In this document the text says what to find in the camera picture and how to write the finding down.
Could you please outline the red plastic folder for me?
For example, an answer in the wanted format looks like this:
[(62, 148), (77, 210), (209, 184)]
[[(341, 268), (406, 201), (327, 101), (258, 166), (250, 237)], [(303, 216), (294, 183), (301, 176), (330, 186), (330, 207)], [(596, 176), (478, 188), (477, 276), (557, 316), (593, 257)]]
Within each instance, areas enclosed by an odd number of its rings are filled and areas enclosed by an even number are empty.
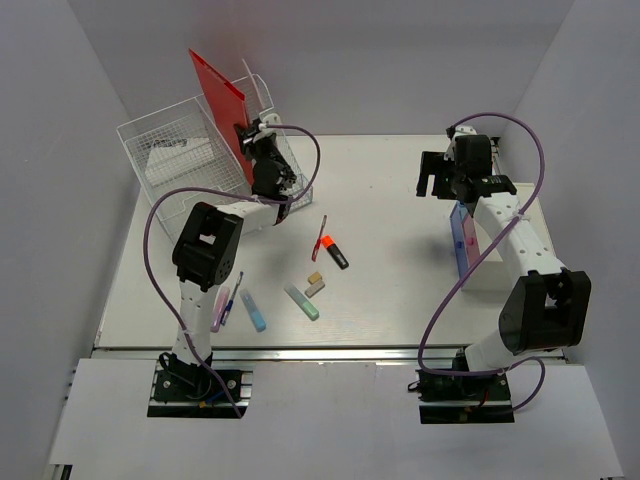
[(231, 149), (250, 187), (254, 184), (253, 166), (241, 148), (236, 128), (249, 126), (245, 94), (193, 49), (189, 50), (202, 92), (213, 114), (214, 123)]

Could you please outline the clear document sleeve with papers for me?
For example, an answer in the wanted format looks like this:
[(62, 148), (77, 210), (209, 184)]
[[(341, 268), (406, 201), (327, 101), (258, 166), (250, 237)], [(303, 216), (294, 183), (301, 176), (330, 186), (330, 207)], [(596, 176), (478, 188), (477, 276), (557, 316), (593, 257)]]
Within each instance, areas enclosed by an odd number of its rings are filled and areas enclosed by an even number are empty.
[(260, 114), (267, 109), (267, 106), (260, 92), (260, 88), (257, 83), (255, 74), (251, 71), (247, 61), (244, 58), (241, 59), (241, 62), (245, 69), (248, 81), (251, 84), (251, 90), (253, 95), (253, 100), (252, 100), (252, 111), (254, 113), (253, 117), (259, 118)]

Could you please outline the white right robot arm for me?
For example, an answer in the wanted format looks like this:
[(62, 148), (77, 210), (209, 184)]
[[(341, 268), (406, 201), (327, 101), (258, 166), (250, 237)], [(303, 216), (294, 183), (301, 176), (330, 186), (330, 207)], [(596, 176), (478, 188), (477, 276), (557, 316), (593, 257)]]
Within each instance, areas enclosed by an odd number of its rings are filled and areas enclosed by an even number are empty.
[(493, 145), (471, 127), (449, 130), (443, 153), (425, 152), (417, 193), (454, 200), (491, 242), (459, 280), (464, 285), (492, 253), (500, 255), (512, 290), (496, 329), (462, 349), (450, 371), (453, 390), (472, 399), (488, 385), (487, 375), (506, 371), (534, 352), (578, 345), (592, 283), (583, 271), (572, 271), (538, 236), (517, 196), (516, 186), (493, 171)]

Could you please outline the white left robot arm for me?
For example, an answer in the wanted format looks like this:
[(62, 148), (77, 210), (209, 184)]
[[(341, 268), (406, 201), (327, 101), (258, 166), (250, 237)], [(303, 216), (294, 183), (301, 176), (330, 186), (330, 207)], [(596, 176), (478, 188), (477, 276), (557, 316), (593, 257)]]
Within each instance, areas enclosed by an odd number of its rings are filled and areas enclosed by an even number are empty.
[(187, 365), (178, 373), (176, 384), (191, 399), (202, 398), (211, 387), (211, 374), (198, 364), (211, 355), (210, 328), (218, 288), (233, 270), (241, 236), (281, 223), (291, 208), (286, 191), (294, 186), (297, 175), (278, 149), (272, 126), (279, 121), (278, 115), (269, 114), (247, 129), (236, 129), (241, 150), (252, 163), (253, 196), (217, 206), (197, 203), (172, 254), (184, 323), (172, 353)]

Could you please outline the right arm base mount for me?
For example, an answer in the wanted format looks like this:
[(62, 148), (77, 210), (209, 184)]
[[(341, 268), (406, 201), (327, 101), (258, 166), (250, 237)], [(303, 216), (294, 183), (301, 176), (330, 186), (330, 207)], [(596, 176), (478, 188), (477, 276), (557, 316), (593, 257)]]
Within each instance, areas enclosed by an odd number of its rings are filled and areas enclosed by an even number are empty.
[(443, 376), (416, 372), (407, 385), (418, 396), (424, 425), (507, 424), (514, 422), (508, 381), (504, 375)]

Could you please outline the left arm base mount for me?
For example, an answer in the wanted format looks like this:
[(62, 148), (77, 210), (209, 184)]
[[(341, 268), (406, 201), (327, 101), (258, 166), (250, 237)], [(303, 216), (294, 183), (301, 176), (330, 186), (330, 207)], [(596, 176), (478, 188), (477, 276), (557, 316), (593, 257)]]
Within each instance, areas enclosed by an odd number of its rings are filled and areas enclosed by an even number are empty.
[(249, 371), (217, 371), (229, 392), (229, 401), (218, 379), (200, 364), (187, 364), (174, 353), (162, 353), (156, 362), (148, 418), (240, 419), (250, 398)]

